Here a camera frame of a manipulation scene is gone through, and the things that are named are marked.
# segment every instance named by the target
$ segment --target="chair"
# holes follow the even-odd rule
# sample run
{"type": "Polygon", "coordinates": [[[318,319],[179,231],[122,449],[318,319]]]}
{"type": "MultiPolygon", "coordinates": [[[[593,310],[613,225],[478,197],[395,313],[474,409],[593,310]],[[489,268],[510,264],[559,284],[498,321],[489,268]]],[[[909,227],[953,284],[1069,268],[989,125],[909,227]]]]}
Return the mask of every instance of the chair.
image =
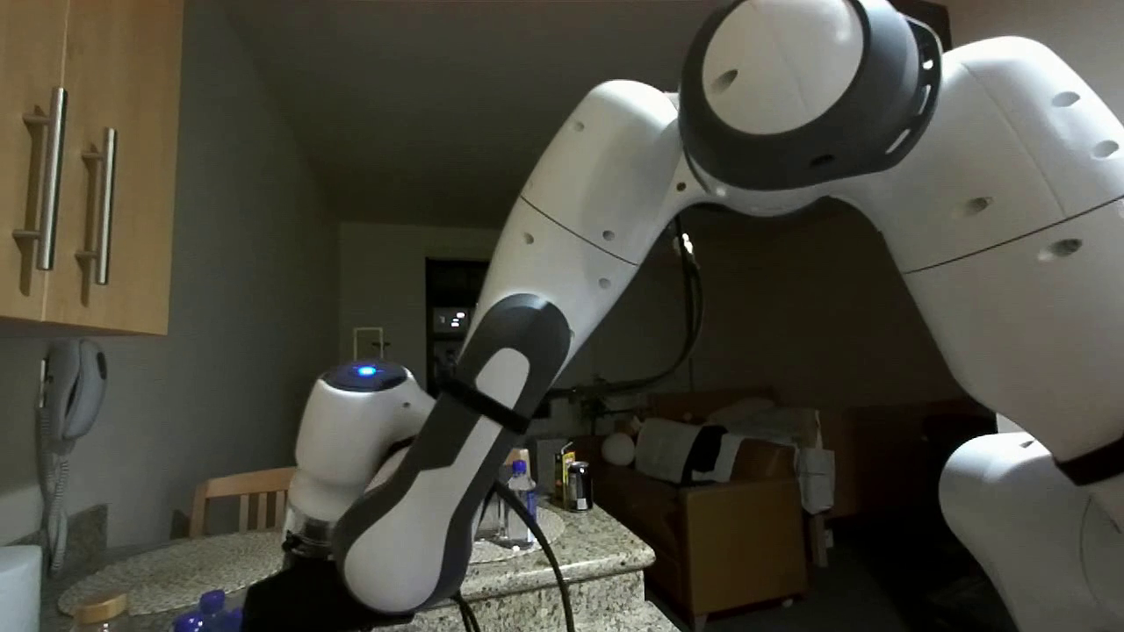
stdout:
{"type": "Polygon", "coordinates": [[[190,504],[190,538],[204,538],[211,503],[237,503],[237,531],[279,531],[296,465],[208,477],[190,504]]]}

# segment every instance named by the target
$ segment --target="granite countertop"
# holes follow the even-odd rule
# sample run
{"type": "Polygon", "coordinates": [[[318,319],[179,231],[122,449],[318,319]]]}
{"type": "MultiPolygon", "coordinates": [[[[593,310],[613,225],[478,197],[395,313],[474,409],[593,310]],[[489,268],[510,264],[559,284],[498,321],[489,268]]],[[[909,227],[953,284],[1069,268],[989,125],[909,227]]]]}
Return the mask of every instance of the granite countertop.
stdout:
{"type": "MultiPolygon", "coordinates": [[[[631,531],[625,531],[613,514],[607,514],[595,504],[591,512],[549,507],[543,531],[552,538],[552,551],[562,566],[565,581],[640,572],[640,568],[654,566],[654,558],[658,558],[648,545],[643,545],[631,531]]],[[[526,589],[556,586],[556,572],[552,572],[549,554],[539,547],[531,547],[531,551],[484,551],[484,547],[495,547],[495,545],[484,545],[484,540],[478,545],[482,554],[474,551],[474,560],[470,560],[467,580],[460,586],[460,592],[467,601],[489,601],[489,598],[502,598],[502,592],[526,592],[526,589]]],[[[169,632],[179,612],[187,612],[187,608],[156,612],[156,615],[133,612],[128,619],[117,621],[111,628],[118,628],[118,632],[169,632]]]]}

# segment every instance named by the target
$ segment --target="wooden cabinet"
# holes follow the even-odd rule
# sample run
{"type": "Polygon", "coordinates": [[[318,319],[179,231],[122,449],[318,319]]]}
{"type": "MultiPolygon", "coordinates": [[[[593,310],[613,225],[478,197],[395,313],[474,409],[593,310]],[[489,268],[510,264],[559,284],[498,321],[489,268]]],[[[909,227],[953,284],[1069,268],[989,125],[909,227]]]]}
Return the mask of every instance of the wooden cabinet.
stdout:
{"type": "Polygon", "coordinates": [[[0,319],[166,332],[182,0],[0,0],[0,319]]]}

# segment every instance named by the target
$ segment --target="silver handle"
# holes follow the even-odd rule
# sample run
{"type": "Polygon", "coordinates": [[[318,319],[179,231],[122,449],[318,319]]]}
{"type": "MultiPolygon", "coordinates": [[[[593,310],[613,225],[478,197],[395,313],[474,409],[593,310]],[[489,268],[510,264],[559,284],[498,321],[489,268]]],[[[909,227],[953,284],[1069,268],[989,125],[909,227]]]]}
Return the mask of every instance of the silver handle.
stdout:
{"type": "Polygon", "coordinates": [[[66,88],[57,88],[50,97],[50,115],[36,108],[29,125],[44,125],[44,149],[39,161],[39,187],[36,187],[36,227],[12,231],[18,241],[39,241],[39,270],[57,268],[57,234],[59,234],[59,181],[63,181],[63,138],[66,138],[66,88]]]}
{"type": "Polygon", "coordinates": [[[111,215],[117,215],[117,146],[118,146],[118,129],[106,125],[100,134],[100,149],[86,146],[86,161],[100,166],[100,181],[99,181],[99,234],[90,253],[77,253],[77,261],[93,264],[93,284],[108,284],[108,264],[111,264],[111,215]]]}

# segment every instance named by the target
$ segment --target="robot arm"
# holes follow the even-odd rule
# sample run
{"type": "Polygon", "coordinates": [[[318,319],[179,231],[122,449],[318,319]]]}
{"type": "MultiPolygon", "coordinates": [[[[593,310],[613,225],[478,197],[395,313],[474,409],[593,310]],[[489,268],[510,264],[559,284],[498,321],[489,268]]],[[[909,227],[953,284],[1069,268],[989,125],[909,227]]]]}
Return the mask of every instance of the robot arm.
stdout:
{"type": "MultiPolygon", "coordinates": [[[[998,39],[940,55],[885,0],[731,4],[697,30],[676,95],[607,79],[562,124],[502,227],[453,388],[414,396],[423,415],[407,426],[409,449],[382,462],[382,438],[336,441],[344,426],[329,426],[317,438],[327,449],[299,454],[291,503],[327,523],[359,602],[407,615],[448,598],[531,409],[665,225],[694,204],[757,216],[823,197],[854,204],[881,227],[962,385],[1031,422],[1056,456],[1098,449],[1124,436],[1107,381],[1124,365],[1124,297],[1098,291],[1124,270],[1108,248],[1124,231],[1119,140],[1043,44],[998,39]]],[[[347,392],[305,415],[300,441],[334,408],[347,392]]]]}

